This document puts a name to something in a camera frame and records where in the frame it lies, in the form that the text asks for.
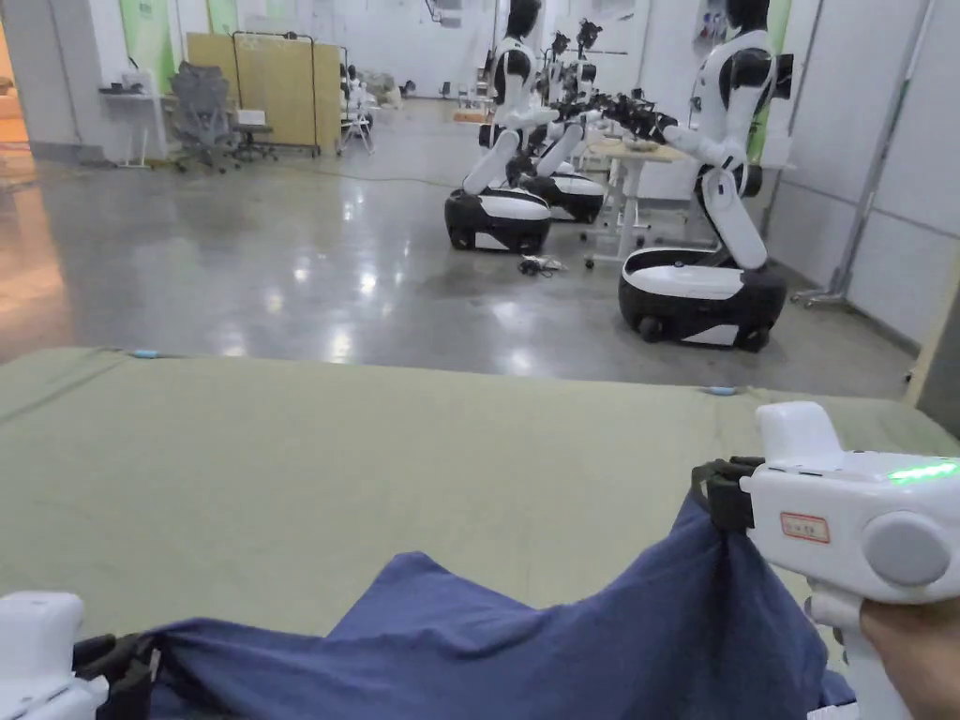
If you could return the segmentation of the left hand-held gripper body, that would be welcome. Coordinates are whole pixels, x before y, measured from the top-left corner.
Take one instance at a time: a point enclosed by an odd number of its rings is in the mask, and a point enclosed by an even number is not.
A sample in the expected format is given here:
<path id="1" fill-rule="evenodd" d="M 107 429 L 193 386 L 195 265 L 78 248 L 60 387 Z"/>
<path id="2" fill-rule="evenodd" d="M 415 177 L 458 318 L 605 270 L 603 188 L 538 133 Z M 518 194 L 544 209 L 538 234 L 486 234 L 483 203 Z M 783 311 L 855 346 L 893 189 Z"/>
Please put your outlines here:
<path id="1" fill-rule="evenodd" d="M 1 598 L 1 717 L 94 719 L 109 683 L 75 674 L 73 649 L 83 600 L 68 592 L 14 592 Z"/>

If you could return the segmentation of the person's right hand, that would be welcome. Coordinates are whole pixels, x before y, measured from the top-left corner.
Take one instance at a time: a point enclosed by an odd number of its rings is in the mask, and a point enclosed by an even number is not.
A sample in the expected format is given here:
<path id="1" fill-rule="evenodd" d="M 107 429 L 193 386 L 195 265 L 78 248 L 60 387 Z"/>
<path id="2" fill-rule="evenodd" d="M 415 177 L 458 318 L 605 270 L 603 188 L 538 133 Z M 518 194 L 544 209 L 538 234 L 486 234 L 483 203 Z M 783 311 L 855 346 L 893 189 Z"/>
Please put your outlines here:
<path id="1" fill-rule="evenodd" d="M 865 600 L 863 636 L 915 719 L 959 717 L 959 600 L 895 606 Z"/>

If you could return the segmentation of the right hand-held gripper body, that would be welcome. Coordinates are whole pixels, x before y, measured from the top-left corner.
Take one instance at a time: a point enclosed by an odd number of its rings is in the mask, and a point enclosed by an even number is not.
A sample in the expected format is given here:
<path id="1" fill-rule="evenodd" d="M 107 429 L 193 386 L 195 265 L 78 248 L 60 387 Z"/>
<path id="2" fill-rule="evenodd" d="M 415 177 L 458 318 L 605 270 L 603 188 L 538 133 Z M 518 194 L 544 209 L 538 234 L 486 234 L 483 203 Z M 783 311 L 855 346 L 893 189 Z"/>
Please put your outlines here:
<path id="1" fill-rule="evenodd" d="M 959 594 L 959 459 L 847 450 L 812 401 L 762 406 L 756 421 L 761 462 L 731 489 L 709 482 L 712 519 L 807 579 L 813 621 L 843 635 L 857 717 L 909 718 L 861 609 Z"/>

